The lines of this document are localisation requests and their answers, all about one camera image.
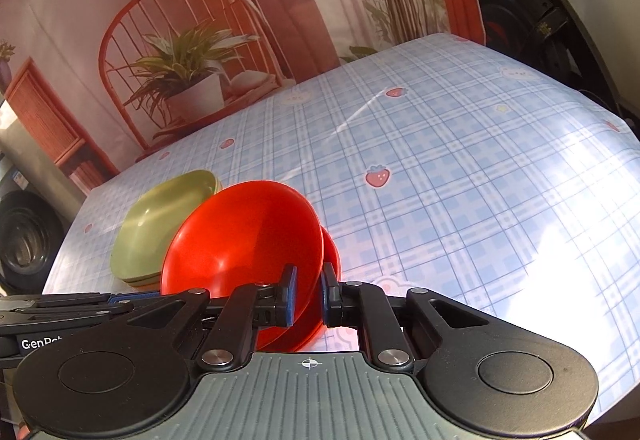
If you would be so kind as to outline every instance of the washing machine door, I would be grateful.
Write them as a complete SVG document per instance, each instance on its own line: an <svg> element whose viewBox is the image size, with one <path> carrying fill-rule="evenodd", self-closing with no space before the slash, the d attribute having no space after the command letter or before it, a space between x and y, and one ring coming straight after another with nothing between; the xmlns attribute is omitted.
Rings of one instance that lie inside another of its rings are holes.
<svg viewBox="0 0 640 440"><path fill-rule="evenodd" d="M63 238L56 212L38 195L0 198L0 285L7 294L42 293Z"/></svg>

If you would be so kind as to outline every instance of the vase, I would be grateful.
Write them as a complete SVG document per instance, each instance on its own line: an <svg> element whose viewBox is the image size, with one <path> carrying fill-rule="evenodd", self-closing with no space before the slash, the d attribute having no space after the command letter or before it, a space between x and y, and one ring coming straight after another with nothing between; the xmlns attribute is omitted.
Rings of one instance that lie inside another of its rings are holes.
<svg viewBox="0 0 640 440"><path fill-rule="evenodd" d="M6 89L9 88L11 83L11 69L9 68L9 62L0 59L0 93L4 94Z"/></svg>
<svg viewBox="0 0 640 440"><path fill-rule="evenodd" d="M173 116L179 115L185 123L193 123L225 107L218 74L211 74L199 83L166 100Z"/></svg>

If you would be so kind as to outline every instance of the printed backdrop tapestry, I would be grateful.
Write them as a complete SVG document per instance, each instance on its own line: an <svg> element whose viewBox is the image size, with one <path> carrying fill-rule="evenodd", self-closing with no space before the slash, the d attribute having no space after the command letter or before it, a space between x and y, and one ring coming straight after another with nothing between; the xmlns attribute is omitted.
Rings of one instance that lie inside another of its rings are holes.
<svg viewBox="0 0 640 440"><path fill-rule="evenodd" d="M258 100L434 32L484 43L478 0L0 0L0 91L88 192Z"/></svg>

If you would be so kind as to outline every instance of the exercise bike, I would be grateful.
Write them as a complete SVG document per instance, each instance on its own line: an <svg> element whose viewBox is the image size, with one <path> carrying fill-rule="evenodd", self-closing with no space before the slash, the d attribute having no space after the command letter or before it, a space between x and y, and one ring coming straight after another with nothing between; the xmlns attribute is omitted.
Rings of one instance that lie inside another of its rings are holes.
<svg viewBox="0 0 640 440"><path fill-rule="evenodd" d="M580 91L610 112L630 115L621 110L609 70L568 0L479 3L488 47Z"/></svg>

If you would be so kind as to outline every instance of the blue plaid tablecloth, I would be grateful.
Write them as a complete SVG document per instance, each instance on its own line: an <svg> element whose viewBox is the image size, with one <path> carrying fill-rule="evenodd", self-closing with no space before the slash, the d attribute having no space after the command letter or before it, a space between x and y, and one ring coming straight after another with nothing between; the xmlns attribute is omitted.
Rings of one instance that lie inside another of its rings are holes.
<svg viewBox="0 0 640 440"><path fill-rule="evenodd" d="M640 144L577 92L436 34L296 85L92 191L47 292L127 292L111 248L129 207L193 169L275 179L314 205L343 279L428 287L574 347L593 420L640 378ZM355 346L330 330L310 350Z"/></svg>

